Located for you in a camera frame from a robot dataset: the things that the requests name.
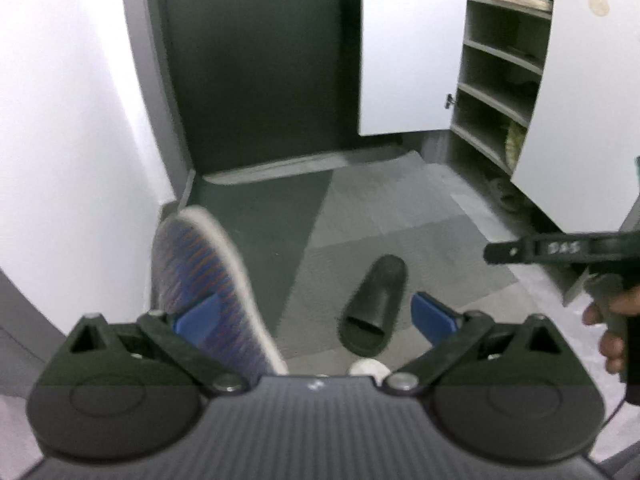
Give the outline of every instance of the door hinge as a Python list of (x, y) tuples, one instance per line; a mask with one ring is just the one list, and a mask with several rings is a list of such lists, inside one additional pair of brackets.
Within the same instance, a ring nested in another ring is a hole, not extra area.
[(449, 110), (449, 108), (451, 108), (451, 105), (454, 104), (456, 104), (456, 100), (453, 98), (453, 95), (447, 94), (447, 99), (446, 101), (444, 101), (444, 107)]

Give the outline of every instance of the finger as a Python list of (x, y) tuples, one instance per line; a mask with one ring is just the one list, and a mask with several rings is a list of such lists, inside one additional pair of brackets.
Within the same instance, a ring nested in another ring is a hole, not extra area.
[(612, 312), (624, 316), (640, 314), (640, 286), (635, 286), (613, 298), (609, 303), (609, 308)]
[(610, 374), (619, 374), (625, 367), (625, 362), (622, 359), (607, 359), (604, 367)]
[(582, 322), (585, 325), (595, 325), (604, 322), (600, 309), (595, 303), (591, 303), (582, 314)]
[(609, 359), (620, 359), (625, 353), (625, 342), (607, 330), (600, 338), (600, 353)]

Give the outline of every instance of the gray carpet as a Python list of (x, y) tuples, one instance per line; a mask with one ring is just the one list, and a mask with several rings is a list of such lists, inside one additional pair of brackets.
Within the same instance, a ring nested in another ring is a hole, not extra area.
[(238, 245), (293, 372), (342, 373), (353, 362), (338, 341), (337, 320), (382, 254), (400, 256), (409, 269), (396, 334), (381, 357), (390, 367), (429, 347), (411, 327), (415, 291), (458, 310), (504, 297), (514, 320), (536, 310), (507, 268), (484, 263), (486, 238), (415, 152), (251, 184), (199, 182), (191, 201), (208, 208)]

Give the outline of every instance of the cabinet door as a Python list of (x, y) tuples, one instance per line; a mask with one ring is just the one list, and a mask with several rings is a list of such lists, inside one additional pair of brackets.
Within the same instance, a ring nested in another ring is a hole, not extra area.
[(513, 182), (559, 228), (616, 230), (638, 197), (640, 0), (554, 0)]
[(362, 0), (360, 135), (451, 123), (466, 0)]

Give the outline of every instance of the blue gripper pad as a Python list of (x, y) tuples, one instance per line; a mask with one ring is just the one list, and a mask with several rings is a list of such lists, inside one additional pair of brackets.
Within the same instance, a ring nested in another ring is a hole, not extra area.
[(174, 322), (174, 332), (192, 345), (200, 346), (220, 322), (221, 306), (217, 294), (209, 296)]
[(439, 345), (462, 326), (462, 314), (443, 305), (426, 292), (411, 298), (411, 321), (433, 346)]

